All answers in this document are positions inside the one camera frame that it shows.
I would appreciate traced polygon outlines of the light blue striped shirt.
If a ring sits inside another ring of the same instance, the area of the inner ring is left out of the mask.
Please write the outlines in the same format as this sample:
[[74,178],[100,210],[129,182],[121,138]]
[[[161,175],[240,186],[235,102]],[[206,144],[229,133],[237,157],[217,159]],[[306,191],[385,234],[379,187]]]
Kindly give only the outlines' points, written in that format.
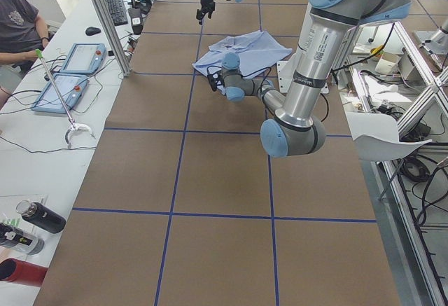
[[243,78],[254,78],[292,53],[266,31],[228,36],[209,46],[209,51],[193,63],[193,68],[207,76],[222,68],[238,69]]

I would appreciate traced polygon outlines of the red cylinder tube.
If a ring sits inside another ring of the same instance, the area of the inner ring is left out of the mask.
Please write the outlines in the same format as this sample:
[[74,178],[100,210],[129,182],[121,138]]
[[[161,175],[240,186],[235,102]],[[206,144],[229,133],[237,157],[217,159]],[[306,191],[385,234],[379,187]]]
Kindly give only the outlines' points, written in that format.
[[27,261],[7,258],[1,262],[1,281],[40,287],[48,269]]

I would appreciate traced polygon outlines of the seated person grey shirt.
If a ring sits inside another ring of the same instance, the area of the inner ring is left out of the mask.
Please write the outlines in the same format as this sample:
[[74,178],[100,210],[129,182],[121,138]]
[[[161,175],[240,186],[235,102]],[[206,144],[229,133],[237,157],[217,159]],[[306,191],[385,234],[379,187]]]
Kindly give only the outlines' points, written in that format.
[[36,50],[50,42],[48,26],[28,0],[1,0],[1,65],[25,74],[37,60]]

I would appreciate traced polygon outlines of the upper blue teach pendant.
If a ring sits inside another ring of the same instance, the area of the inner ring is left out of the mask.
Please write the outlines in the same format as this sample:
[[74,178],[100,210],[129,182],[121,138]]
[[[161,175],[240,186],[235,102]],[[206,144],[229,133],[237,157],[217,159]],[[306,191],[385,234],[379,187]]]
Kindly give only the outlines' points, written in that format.
[[60,73],[90,75],[96,72],[106,56],[103,43],[75,43],[60,69]]

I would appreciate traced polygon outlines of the grey labelled bottle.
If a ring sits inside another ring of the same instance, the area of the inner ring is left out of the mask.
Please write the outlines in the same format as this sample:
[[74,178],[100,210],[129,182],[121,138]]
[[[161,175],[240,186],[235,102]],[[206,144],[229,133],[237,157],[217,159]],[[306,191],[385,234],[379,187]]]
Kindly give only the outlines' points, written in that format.
[[38,254],[45,242],[22,229],[13,225],[1,223],[1,246],[27,255]]

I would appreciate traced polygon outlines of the black computer mouse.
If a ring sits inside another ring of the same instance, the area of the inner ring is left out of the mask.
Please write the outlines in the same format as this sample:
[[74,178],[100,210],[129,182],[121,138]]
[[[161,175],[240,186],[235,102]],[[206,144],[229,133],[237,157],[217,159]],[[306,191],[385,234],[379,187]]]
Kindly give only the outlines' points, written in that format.
[[96,35],[96,34],[100,34],[101,32],[102,32],[101,29],[97,28],[97,27],[87,27],[85,29],[85,35],[86,36],[93,36],[93,35]]

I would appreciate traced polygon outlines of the black water bottle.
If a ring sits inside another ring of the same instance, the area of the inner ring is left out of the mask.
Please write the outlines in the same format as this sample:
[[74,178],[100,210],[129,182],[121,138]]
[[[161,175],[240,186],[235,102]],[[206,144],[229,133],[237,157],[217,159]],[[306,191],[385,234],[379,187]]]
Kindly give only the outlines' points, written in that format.
[[23,200],[16,206],[22,219],[52,234],[63,231],[66,220],[39,202]]

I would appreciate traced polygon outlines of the aluminium frame post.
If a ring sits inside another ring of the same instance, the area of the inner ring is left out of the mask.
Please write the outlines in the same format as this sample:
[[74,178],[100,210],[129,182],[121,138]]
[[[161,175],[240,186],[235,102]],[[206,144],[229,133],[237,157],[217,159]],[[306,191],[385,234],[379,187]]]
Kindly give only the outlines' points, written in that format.
[[115,59],[118,62],[120,70],[124,77],[128,77],[131,73],[130,64],[125,56],[124,49],[121,45],[118,37],[115,25],[110,16],[105,0],[92,0],[94,9],[96,10],[97,17],[103,27],[108,43],[111,46],[111,50],[115,55]]

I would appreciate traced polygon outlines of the reacher grabber tool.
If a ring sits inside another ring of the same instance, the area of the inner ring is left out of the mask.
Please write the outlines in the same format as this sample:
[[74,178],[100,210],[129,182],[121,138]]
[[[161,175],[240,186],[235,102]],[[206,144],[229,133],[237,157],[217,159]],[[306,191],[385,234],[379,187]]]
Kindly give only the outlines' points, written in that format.
[[43,58],[43,54],[42,54],[42,52],[39,49],[36,49],[36,56],[40,59],[41,64],[42,64],[43,68],[45,69],[45,72],[47,73],[47,75],[48,75],[48,77],[50,79],[50,82],[51,82],[51,84],[52,84],[52,86],[53,86],[53,88],[54,88],[54,90],[55,90],[55,92],[57,94],[57,97],[58,97],[62,107],[64,108],[64,111],[65,111],[65,113],[66,113],[66,115],[68,117],[68,120],[70,122],[69,129],[66,131],[66,134],[64,136],[65,142],[67,144],[67,148],[71,149],[71,142],[70,142],[71,134],[76,132],[76,131],[87,131],[87,132],[89,132],[89,134],[92,137],[94,137],[92,128],[89,125],[86,125],[86,124],[83,124],[83,123],[77,123],[75,121],[74,117],[71,115],[70,110],[69,110],[69,108],[68,108],[68,106],[67,106],[67,104],[66,104],[66,102],[65,102],[65,100],[64,100],[64,98],[62,96],[62,93],[60,92],[60,90],[59,90],[59,88],[58,88],[58,86],[56,84],[56,81],[55,81],[55,79],[53,77],[53,74],[49,70],[48,65],[46,64],[46,61]]

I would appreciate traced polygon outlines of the grey box with label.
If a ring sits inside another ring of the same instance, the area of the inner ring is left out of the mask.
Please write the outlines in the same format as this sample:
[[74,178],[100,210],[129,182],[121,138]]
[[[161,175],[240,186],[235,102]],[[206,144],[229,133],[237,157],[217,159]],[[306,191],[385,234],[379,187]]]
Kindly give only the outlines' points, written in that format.
[[141,10],[139,8],[129,8],[127,11],[130,17],[133,34],[140,35],[144,28]]

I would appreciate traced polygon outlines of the lower blue teach pendant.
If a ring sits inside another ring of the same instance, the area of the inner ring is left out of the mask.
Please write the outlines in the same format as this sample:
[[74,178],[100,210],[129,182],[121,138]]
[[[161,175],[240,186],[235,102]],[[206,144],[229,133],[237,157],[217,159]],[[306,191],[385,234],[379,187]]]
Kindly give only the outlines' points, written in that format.
[[[88,77],[85,75],[59,73],[53,76],[59,93],[67,108],[71,110],[83,96],[83,92],[88,85]],[[51,82],[48,82],[42,89],[31,109],[32,111],[44,113],[65,113],[64,107]]]

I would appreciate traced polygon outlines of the blue teach pendant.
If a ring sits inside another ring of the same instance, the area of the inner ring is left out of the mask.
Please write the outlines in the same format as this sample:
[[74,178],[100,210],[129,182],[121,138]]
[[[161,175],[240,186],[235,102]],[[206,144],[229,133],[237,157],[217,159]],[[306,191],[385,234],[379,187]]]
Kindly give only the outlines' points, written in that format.
[[60,69],[60,73],[90,75],[96,72],[106,56],[103,43],[75,43]]
[[[83,92],[88,85],[88,77],[85,75],[59,73],[53,76],[59,93],[67,108],[71,110],[83,96]],[[51,82],[48,82],[42,89],[31,109],[32,111],[44,113],[65,113],[64,107]]]

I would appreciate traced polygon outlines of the black keyboard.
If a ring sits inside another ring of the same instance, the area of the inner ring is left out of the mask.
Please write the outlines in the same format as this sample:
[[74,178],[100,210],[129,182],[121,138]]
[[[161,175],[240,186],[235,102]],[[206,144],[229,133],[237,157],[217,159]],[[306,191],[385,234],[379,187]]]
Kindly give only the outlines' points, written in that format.
[[106,7],[108,8],[109,14],[115,26],[126,25],[127,20],[127,9],[124,5],[123,0],[104,0]]

